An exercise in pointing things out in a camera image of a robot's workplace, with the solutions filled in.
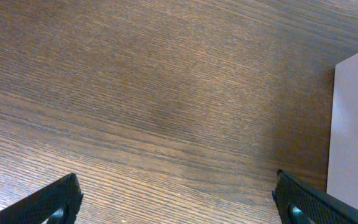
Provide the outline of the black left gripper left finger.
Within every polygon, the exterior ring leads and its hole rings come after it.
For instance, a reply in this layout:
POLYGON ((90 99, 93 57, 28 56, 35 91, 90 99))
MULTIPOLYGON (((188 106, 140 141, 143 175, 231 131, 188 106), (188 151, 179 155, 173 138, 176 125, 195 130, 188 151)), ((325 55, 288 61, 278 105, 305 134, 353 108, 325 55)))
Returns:
POLYGON ((0 223, 74 224, 83 194, 76 174, 68 174, 0 211, 0 223))

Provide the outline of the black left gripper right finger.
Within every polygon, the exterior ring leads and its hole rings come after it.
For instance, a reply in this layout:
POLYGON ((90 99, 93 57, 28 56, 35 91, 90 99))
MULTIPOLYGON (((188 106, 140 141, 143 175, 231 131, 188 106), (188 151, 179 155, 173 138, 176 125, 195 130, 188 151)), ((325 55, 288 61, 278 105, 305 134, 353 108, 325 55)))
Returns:
POLYGON ((272 192, 282 223, 358 224, 358 209, 279 169, 272 192))

